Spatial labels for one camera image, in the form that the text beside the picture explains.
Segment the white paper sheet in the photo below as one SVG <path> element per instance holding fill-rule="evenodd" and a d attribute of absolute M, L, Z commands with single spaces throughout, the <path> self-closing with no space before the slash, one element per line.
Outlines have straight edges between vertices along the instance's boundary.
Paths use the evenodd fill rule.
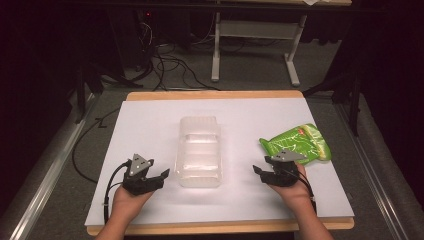
<path fill-rule="evenodd" d="M 283 220 L 291 216 L 263 184 L 255 167 L 269 168 L 261 139 L 270 139 L 314 118 L 303 98 L 153 100 L 123 102 L 105 156 L 86 226 L 104 223 L 109 181 L 123 177 L 120 164 L 139 154 L 153 160 L 150 175 L 173 170 L 179 128 L 187 116 L 213 116 L 221 128 L 223 178 L 217 188 L 185 188 L 170 175 L 135 219 L 137 225 Z"/>

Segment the clear plastic container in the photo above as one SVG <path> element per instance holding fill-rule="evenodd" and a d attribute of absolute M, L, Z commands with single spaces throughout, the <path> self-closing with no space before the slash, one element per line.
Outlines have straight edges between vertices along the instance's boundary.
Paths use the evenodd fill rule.
<path fill-rule="evenodd" d="M 186 188 L 221 185 L 221 128 L 215 116 L 187 116 L 180 120 L 175 174 Z"/>

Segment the white metal desk frame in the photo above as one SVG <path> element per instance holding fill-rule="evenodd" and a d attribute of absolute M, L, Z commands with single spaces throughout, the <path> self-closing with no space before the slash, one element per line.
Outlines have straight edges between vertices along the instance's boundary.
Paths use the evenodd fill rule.
<path fill-rule="evenodd" d="M 221 14 L 216 13 L 211 81 L 218 82 L 220 80 L 220 39 L 222 37 L 290 40 L 291 49 L 289 52 L 283 54 L 284 63 L 291 85 L 299 87 L 300 80 L 295 68 L 294 57 L 303 34 L 306 20 L 306 15 L 302 15 L 295 23 L 222 20 Z"/>

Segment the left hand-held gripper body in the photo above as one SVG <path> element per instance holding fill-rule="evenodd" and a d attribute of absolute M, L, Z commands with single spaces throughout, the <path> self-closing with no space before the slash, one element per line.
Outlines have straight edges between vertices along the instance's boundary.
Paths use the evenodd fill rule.
<path fill-rule="evenodd" d="M 153 181 L 148 178 L 149 171 L 147 160 L 139 154 L 134 154 L 130 165 L 124 173 L 122 186 L 133 195 L 154 192 L 164 186 L 164 181 Z"/>

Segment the aluminium rail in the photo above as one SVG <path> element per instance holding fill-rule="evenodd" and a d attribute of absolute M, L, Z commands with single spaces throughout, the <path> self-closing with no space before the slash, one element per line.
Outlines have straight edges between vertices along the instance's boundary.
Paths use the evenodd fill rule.
<path fill-rule="evenodd" d="M 424 212 L 394 161 L 366 103 L 360 103 L 358 135 L 347 107 L 335 105 L 359 157 L 366 182 L 392 240 L 424 240 Z"/>
<path fill-rule="evenodd" d="M 81 119 L 76 98 L 71 98 L 73 110 L 25 178 L 24 185 L 18 190 L 5 215 L 0 218 L 0 240 L 26 240 L 29 237 L 99 98 L 100 95 L 94 93 L 84 98 L 86 110 Z"/>

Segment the person's left hand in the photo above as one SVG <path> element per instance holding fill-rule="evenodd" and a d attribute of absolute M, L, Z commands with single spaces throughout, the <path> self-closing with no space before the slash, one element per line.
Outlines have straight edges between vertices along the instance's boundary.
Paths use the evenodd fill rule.
<path fill-rule="evenodd" d="M 114 194 L 111 217 L 134 219 L 152 195 L 152 192 L 133 195 L 123 187 L 119 187 Z"/>

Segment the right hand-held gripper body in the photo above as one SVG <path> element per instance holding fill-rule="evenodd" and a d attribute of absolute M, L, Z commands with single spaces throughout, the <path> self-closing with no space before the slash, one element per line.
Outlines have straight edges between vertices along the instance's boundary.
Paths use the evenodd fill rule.
<path fill-rule="evenodd" d="M 304 160 L 306 158 L 305 155 L 283 149 L 270 157 L 274 161 L 270 164 L 273 171 L 265 171 L 260 175 L 263 183 L 279 187 L 290 187 L 301 179 L 296 161 Z"/>

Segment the person's right hand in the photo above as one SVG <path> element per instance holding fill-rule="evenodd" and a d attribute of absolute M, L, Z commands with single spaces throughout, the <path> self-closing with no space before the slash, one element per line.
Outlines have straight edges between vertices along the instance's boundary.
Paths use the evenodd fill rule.
<path fill-rule="evenodd" d="M 307 205 L 311 204 L 308 187 L 303 183 L 303 181 L 307 180 L 305 168 L 299 163 L 297 163 L 296 166 L 301 179 L 294 185 L 290 187 L 270 185 L 270 188 L 282 198 L 283 202 L 290 209 L 305 208 Z"/>

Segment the black metal stand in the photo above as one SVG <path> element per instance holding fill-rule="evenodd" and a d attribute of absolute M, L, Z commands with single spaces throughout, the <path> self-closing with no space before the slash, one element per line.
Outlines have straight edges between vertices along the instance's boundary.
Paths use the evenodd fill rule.
<path fill-rule="evenodd" d="M 76 99 L 77 99 L 77 118 L 76 123 L 79 124 L 87 113 L 88 97 L 86 89 L 91 93 L 101 94 L 103 85 L 101 83 L 100 66 L 92 61 L 79 58 L 78 67 L 76 69 Z"/>
<path fill-rule="evenodd" d="M 304 97 L 309 97 L 315 93 L 322 91 L 332 91 L 331 99 L 336 104 L 349 104 L 348 126 L 351 132 L 358 135 L 358 115 L 359 99 L 360 99 L 361 79 L 359 75 L 353 71 L 345 71 L 330 77 L 323 82 L 302 92 Z"/>

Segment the green snack packet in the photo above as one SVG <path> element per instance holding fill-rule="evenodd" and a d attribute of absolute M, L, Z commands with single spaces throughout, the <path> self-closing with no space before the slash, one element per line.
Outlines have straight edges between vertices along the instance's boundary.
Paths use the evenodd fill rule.
<path fill-rule="evenodd" d="M 331 150 L 318 128 L 311 124 L 303 124 L 287 130 L 267 140 L 259 142 L 268 156 L 275 156 L 281 150 L 289 150 L 305 156 L 298 163 L 306 165 L 315 160 L 330 161 Z"/>

